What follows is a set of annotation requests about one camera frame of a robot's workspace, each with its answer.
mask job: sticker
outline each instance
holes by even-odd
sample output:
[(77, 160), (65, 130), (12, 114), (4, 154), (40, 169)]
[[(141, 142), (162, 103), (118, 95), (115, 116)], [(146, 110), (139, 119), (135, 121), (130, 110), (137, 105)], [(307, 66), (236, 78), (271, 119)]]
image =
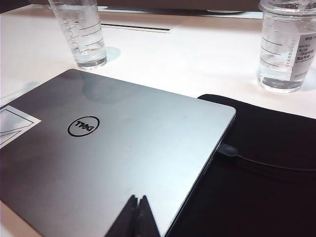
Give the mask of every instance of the sticker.
[(0, 149), (34, 127), (39, 119), (10, 105), (0, 111)]
[(315, 56), (315, 51), (316, 33), (302, 35), (298, 43), (290, 81), (299, 80), (307, 74)]

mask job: cup of water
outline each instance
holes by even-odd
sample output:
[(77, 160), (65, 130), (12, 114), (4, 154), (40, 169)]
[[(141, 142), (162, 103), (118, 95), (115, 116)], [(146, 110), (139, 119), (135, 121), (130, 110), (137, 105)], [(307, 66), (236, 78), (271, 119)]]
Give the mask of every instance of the cup of water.
[(303, 84), (316, 52), (316, 0), (261, 0), (263, 27), (259, 84), (293, 92)]
[(107, 62), (96, 0), (49, 0), (78, 66), (97, 68)]

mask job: white table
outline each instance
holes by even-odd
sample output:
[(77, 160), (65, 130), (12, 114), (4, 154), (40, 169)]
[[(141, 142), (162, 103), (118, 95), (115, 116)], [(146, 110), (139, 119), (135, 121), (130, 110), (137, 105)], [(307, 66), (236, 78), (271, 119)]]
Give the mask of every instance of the white table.
[[(257, 83), (261, 19), (101, 12), (108, 63), (91, 73), (191, 97), (217, 94), (316, 119), (316, 60), (302, 88), (275, 94)], [(51, 10), (1, 14), (1, 106), (63, 71), (78, 69)], [(38, 234), (1, 203), (1, 236)]]

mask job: silver laptop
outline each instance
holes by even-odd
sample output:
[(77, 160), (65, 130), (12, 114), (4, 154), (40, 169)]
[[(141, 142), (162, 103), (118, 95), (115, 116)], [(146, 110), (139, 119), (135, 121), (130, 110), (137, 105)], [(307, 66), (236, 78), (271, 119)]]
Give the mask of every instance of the silver laptop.
[(1, 109), (1, 200), (46, 237), (103, 237), (131, 195), (161, 236), (232, 107), (68, 70)]

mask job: black cable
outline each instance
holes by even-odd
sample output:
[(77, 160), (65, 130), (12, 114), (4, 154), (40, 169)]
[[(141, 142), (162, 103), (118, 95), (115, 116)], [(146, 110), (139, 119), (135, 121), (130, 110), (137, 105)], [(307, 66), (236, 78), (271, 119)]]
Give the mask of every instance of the black cable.
[(287, 167), (287, 166), (278, 166), (278, 165), (267, 164), (267, 163), (255, 161), (253, 159), (248, 159), (248, 158), (243, 157), (242, 155), (239, 155), (238, 150), (235, 147), (230, 146), (226, 143), (222, 143), (220, 145), (220, 147), (217, 149), (217, 152), (219, 152), (225, 156), (228, 156), (228, 157), (238, 157), (238, 158), (246, 160), (248, 162), (253, 162), (256, 164), (265, 165), (265, 166), (269, 166), (269, 167), (273, 167), (273, 168), (288, 169), (288, 170), (295, 170), (295, 171), (316, 172), (316, 169), (299, 169), (299, 168), (293, 168), (293, 167)]

